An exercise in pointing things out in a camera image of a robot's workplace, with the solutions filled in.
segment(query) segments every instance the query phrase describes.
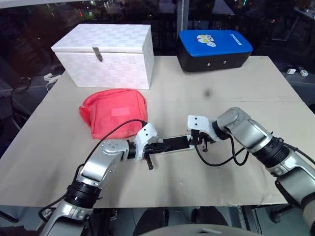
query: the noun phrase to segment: metal latch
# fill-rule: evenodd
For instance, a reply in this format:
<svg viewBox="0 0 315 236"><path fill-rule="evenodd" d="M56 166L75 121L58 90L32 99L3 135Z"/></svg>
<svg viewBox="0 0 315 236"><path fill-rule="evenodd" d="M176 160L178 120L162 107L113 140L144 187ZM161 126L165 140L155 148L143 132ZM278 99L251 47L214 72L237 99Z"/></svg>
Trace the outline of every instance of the metal latch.
<svg viewBox="0 0 315 236"><path fill-rule="evenodd" d="M103 57L102 57L102 55L100 54L98 47L92 47L92 48L93 48L93 51L95 52L95 55L96 55L97 59L98 59L99 61L102 61L102 60L103 60Z"/></svg>

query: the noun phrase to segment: white storage box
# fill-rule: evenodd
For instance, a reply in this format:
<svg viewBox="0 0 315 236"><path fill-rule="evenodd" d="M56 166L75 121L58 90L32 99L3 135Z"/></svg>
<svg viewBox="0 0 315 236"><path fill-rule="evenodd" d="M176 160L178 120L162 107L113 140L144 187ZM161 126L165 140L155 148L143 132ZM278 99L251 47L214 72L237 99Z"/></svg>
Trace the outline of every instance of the white storage box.
<svg viewBox="0 0 315 236"><path fill-rule="evenodd" d="M80 24L52 50L78 87L150 88L150 25Z"/></svg>

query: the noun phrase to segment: phone screen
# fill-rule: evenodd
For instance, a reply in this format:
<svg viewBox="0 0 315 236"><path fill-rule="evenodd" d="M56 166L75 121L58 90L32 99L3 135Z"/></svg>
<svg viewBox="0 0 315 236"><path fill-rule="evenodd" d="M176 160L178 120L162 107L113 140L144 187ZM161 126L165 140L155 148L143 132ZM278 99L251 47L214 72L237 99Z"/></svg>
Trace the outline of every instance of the phone screen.
<svg viewBox="0 0 315 236"><path fill-rule="evenodd" d="M176 151L189 148L187 136L180 136L175 138L163 139L163 143L170 146L168 151Z"/></svg>

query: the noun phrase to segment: box lid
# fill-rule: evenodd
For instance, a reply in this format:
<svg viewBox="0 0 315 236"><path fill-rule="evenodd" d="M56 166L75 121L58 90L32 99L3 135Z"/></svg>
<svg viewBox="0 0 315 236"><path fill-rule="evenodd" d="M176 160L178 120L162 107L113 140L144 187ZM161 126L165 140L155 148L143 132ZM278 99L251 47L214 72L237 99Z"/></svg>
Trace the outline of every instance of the box lid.
<svg viewBox="0 0 315 236"><path fill-rule="evenodd" d="M234 30L184 30L179 37L192 57L252 52L250 43Z"/></svg>
<svg viewBox="0 0 315 236"><path fill-rule="evenodd" d="M54 52L142 53L150 25L79 24L60 39Z"/></svg>

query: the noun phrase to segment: table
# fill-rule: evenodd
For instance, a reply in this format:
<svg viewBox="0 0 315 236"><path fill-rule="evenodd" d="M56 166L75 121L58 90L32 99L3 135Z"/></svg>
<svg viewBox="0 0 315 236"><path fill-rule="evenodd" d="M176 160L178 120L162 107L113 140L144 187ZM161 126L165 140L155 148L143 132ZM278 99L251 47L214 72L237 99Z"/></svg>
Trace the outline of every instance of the table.
<svg viewBox="0 0 315 236"><path fill-rule="evenodd" d="M79 106L100 90L78 88L63 74L0 160L0 205L41 207L65 192L76 167L97 143ZM186 134L189 114L216 118L239 106L274 135L315 156L314 115L268 57L249 57L241 68L200 73L183 72L176 57L155 57L151 88L140 92L160 137ZM205 158L212 163L231 156L229 141L208 149ZM275 179L253 156L243 167L232 162L208 167L194 150L152 155L152 162L152 171L146 161L118 165L95 207L286 202Z"/></svg>

